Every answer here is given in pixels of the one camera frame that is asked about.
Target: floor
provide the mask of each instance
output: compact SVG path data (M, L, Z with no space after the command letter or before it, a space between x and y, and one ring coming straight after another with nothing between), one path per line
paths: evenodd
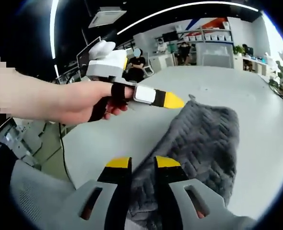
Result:
M63 152L60 145L58 124L48 123L40 136L41 149L34 155L43 171L57 179L69 181L63 164Z

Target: yellow finger tip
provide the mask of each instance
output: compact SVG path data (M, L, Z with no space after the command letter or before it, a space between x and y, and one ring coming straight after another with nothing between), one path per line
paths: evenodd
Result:
M178 109L184 107L184 101L172 92L166 92L164 107L168 109Z

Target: office room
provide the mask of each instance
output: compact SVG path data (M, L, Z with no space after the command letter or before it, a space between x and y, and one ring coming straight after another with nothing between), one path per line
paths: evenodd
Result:
M274 11L258 0L27 0L12 10L0 34L0 184L23 223L270 226L283 190Z

